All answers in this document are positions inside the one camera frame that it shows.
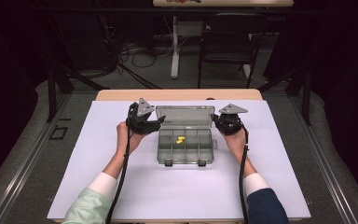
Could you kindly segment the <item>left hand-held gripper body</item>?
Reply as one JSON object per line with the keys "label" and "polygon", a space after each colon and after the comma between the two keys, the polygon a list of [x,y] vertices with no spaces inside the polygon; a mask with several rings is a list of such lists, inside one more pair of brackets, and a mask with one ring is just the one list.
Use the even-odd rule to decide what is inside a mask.
{"label": "left hand-held gripper body", "polygon": [[158,124],[157,120],[148,121],[154,111],[154,107],[150,105],[144,98],[140,98],[138,102],[130,105],[127,124],[134,133],[149,134],[149,127]]}

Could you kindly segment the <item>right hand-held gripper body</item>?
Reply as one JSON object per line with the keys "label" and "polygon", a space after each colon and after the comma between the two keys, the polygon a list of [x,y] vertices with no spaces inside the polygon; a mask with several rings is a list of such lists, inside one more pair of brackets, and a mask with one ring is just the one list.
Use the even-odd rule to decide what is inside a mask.
{"label": "right hand-held gripper body", "polygon": [[220,123],[224,129],[224,135],[232,135],[237,133],[240,129],[244,129],[244,124],[241,121],[240,114],[247,113],[248,110],[234,104],[228,104],[220,112]]}

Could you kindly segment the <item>grey transparent compartment box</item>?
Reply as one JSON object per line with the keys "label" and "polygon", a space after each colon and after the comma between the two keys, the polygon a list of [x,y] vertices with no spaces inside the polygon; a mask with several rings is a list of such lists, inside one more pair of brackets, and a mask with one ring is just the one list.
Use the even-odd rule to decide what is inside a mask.
{"label": "grey transparent compartment box", "polygon": [[[157,117],[166,116],[158,131],[159,164],[197,164],[206,166],[214,160],[212,105],[160,105]],[[183,144],[176,144],[184,136]]]}

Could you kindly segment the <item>person's right hand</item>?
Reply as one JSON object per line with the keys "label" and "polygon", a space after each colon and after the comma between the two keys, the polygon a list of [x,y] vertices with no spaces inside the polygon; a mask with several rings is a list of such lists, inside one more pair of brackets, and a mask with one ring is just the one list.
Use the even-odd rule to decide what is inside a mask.
{"label": "person's right hand", "polygon": [[241,164],[246,144],[246,131],[244,129],[240,129],[237,133],[225,135],[224,139],[226,140],[227,148],[229,149],[231,155],[238,164]]}

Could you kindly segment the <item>person's left hand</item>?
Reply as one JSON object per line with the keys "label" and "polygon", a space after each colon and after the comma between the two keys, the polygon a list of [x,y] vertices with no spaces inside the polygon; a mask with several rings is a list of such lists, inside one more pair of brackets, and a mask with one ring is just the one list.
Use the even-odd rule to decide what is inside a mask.
{"label": "person's left hand", "polygon": [[117,126],[116,155],[130,155],[141,144],[144,138],[144,134],[131,131],[125,121],[120,122]]}

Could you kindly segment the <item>white table mat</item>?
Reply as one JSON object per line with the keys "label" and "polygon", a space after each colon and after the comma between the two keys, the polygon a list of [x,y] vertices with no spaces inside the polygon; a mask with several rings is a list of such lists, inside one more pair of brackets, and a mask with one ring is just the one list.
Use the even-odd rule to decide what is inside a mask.
{"label": "white table mat", "polygon": [[[288,159],[269,105],[239,100],[241,120],[249,132],[253,165],[273,188],[289,218],[310,217],[310,210]],[[60,221],[85,188],[109,162],[117,143],[117,124],[127,117],[127,101],[95,101],[69,160],[61,185],[48,212]],[[210,165],[157,161],[158,136],[148,135],[131,154],[114,221],[236,221],[242,218],[239,165],[223,136],[213,132],[217,146]]]}

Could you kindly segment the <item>black folding chair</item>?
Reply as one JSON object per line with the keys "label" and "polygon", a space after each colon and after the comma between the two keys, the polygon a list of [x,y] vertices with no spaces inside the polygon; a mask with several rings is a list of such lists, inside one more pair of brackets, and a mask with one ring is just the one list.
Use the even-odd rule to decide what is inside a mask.
{"label": "black folding chair", "polygon": [[246,87],[249,88],[261,39],[268,28],[269,22],[261,14],[219,12],[209,16],[201,26],[198,88],[203,63],[238,64],[240,70],[248,65]]}

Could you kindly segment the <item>white metal table leg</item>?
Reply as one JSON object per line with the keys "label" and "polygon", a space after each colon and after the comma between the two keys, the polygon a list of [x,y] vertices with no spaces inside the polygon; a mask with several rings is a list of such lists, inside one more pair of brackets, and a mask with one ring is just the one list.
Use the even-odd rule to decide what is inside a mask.
{"label": "white metal table leg", "polygon": [[179,48],[178,48],[178,34],[177,34],[177,18],[172,17],[172,69],[171,78],[177,79],[179,76]]}

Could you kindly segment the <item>black metal stand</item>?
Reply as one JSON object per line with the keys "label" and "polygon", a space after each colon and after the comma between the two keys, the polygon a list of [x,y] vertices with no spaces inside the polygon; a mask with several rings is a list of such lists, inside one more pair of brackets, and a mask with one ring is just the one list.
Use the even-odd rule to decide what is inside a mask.
{"label": "black metal stand", "polygon": [[75,88],[70,82],[71,77],[92,87],[96,91],[107,90],[107,87],[80,75],[75,69],[69,68],[62,63],[54,63],[48,73],[48,122],[53,120],[58,111],[56,87],[59,87],[64,94],[71,94],[74,91]]}
{"label": "black metal stand", "polygon": [[290,78],[291,81],[285,90],[286,95],[297,96],[300,90],[303,91],[301,100],[301,116],[306,124],[310,126],[310,91],[312,70],[313,66],[309,64],[295,67],[289,72],[284,73],[279,77],[273,78],[267,84],[259,87],[258,90],[260,92],[267,91],[285,79]]}

